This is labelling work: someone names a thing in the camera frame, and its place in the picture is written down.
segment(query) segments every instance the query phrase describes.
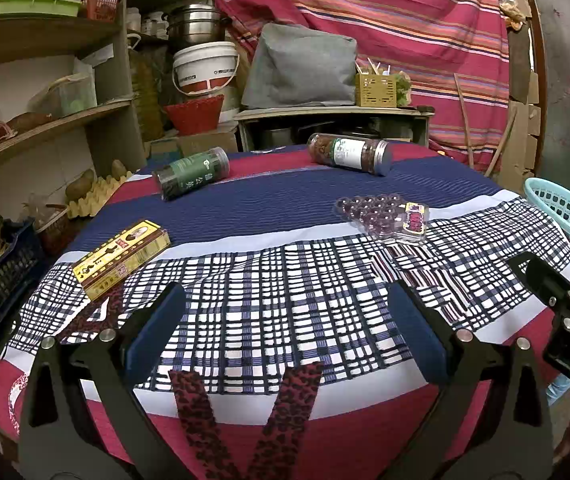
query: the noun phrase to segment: blue gripper pad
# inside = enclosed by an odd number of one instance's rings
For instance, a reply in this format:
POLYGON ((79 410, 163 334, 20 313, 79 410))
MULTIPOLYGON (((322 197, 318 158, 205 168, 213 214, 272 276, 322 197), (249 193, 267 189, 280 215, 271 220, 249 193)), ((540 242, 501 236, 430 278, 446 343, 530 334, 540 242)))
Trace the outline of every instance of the blue gripper pad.
POLYGON ((184 313, 185 290, 176 284, 131 342, 124 359, 124 383, 134 386, 149 377, 184 313))
POLYGON ((425 380, 431 384, 449 383, 447 353, 423 314, 398 282, 388 285, 387 292, 389 314, 425 380))

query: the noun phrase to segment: yellow box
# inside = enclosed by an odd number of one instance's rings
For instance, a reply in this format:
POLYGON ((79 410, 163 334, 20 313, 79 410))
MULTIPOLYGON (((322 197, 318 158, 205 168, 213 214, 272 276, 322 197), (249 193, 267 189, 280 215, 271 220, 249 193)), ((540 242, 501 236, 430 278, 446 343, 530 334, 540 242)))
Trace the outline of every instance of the yellow box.
POLYGON ((160 226, 142 220, 107 240, 73 267, 74 276, 95 300, 170 244, 160 226))
POLYGON ((356 74, 356 106, 396 108, 394 75, 356 74))

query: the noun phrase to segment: bucket handle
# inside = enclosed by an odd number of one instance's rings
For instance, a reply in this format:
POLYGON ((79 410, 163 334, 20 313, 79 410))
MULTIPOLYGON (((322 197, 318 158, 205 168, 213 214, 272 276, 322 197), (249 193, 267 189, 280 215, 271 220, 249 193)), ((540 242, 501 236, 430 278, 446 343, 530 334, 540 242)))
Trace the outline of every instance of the bucket handle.
POLYGON ((211 92, 214 91, 219 91, 222 90, 223 88, 225 88, 227 85, 229 85, 232 82, 232 79, 236 77, 236 72, 238 72, 238 65, 241 62, 241 56, 240 54, 237 52, 236 53, 236 66, 234 67, 234 73, 229 77, 229 79, 226 81, 226 83, 223 86, 219 86, 217 88, 206 88, 204 90, 199 90, 197 92, 183 92, 180 87, 176 84, 176 70, 172 69, 172 83, 174 83, 174 88, 176 88, 179 92, 181 92, 181 94, 183 95, 187 95, 187 96, 194 96, 194 95, 203 95, 203 94, 209 94, 211 92))
POLYGON ((136 34, 135 32, 131 32, 129 34, 127 34, 127 39, 128 40, 132 40, 133 38, 136 38, 136 42, 133 45, 128 45, 128 48, 134 50, 137 46, 137 44, 139 44, 140 42, 140 34, 136 34))

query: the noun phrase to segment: hanging blanket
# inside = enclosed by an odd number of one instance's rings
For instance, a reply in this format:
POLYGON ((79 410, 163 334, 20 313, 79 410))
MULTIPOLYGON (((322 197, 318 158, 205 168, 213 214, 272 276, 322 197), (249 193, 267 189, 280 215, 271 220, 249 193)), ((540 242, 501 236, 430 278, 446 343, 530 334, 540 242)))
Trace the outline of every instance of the hanging blanket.
POLYGON ((509 57, 498 0, 216 0, 253 54, 263 25, 298 23, 358 42, 367 57, 412 79, 412 105, 431 105, 430 146, 466 161, 459 74, 476 169, 484 170, 507 120, 509 57))

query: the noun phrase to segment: wooden stick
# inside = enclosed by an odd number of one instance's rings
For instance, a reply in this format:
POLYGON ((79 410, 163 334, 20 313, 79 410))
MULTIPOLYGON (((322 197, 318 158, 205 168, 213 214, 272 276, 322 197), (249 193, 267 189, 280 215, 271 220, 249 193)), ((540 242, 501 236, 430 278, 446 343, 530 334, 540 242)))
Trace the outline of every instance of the wooden stick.
POLYGON ((507 120, 507 126, 505 126, 505 131, 502 133, 502 137, 500 138, 500 142, 498 143, 496 152, 492 157, 492 161, 489 165, 489 168, 487 168, 487 171, 485 171, 485 176, 490 176, 492 174, 492 171, 494 171, 494 166, 496 165, 496 162, 498 162, 498 157, 502 153, 502 149, 505 147, 505 144, 507 144, 507 140, 510 138, 511 129, 514 126, 515 121, 516 121, 516 108, 514 108, 514 113, 510 114, 510 117, 507 120))
POLYGON ((467 110, 465 110, 465 98, 463 97, 463 91, 460 88, 460 81, 458 80, 458 74, 454 74, 454 81, 456 81, 456 90, 458 90, 458 98, 460 99, 460 107, 463 110, 463 122, 465 123, 465 147, 467 148, 467 161, 469 167, 474 169, 474 152, 469 144, 469 122, 467 121, 467 110))
POLYGON ((374 74, 379 75, 379 71, 377 70, 376 65, 374 65, 374 62, 370 60, 369 57, 367 58, 367 61, 369 61, 369 66, 374 71, 374 74))

